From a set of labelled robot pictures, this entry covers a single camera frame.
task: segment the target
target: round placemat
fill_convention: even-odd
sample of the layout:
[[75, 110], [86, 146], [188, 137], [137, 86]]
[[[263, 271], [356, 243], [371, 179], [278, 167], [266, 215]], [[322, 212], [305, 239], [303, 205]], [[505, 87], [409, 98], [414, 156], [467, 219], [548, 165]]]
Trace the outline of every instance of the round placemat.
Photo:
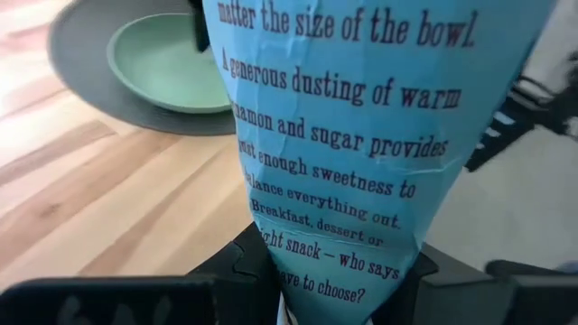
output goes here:
[[190, 11], [187, 0], [77, 0], [52, 24], [52, 64], [77, 95], [130, 124], [179, 135], [234, 134], [232, 111], [194, 115], [157, 107], [125, 88], [108, 67], [107, 44], [118, 28], [147, 15]]

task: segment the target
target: wooden table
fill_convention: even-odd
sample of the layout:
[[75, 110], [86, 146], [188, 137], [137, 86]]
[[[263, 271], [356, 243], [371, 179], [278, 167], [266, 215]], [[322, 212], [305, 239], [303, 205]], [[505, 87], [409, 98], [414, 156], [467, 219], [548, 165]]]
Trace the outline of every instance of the wooden table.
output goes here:
[[185, 274], [250, 223], [234, 136], [100, 113], [51, 69], [70, 0], [0, 2], [0, 291], [56, 275]]

